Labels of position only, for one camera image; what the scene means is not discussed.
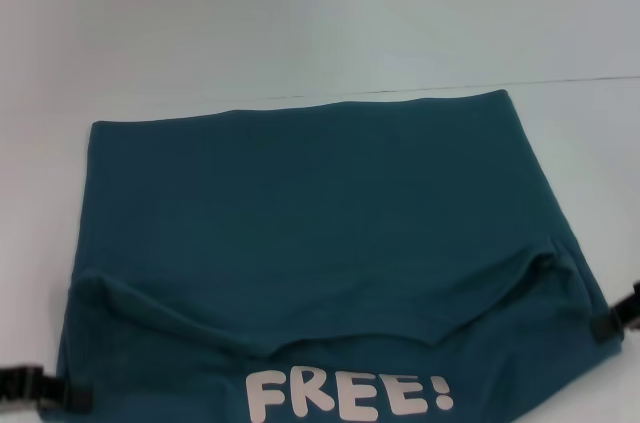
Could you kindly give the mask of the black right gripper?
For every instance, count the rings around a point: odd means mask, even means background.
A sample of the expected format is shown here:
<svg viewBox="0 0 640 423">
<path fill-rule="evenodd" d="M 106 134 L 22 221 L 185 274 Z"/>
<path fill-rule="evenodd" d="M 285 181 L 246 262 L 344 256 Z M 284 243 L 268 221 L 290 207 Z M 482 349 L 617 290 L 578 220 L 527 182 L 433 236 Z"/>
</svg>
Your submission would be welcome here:
<svg viewBox="0 0 640 423">
<path fill-rule="evenodd" d="M 611 307 L 606 314 L 594 316 L 591 332 L 598 343 L 624 338 L 624 332 L 638 331 L 640 319 L 640 282 L 633 284 L 633 292 Z"/>
</svg>

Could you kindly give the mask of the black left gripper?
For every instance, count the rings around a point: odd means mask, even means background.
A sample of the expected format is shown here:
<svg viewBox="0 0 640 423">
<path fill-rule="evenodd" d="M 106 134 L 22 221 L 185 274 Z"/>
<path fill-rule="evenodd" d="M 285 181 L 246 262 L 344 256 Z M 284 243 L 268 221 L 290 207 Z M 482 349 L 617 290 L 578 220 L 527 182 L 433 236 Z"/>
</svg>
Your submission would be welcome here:
<svg viewBox="0 0 640 423">
<path fill-rule="evenodd" d="M 64 378 L 44 377 L 42 366 L 5 367 L 0 374 L 2 403 L 35 403 L 41 398 L 43 411 L 87 414 L 93 409 L 91 386 L 74 384 Z"/>
</svg>

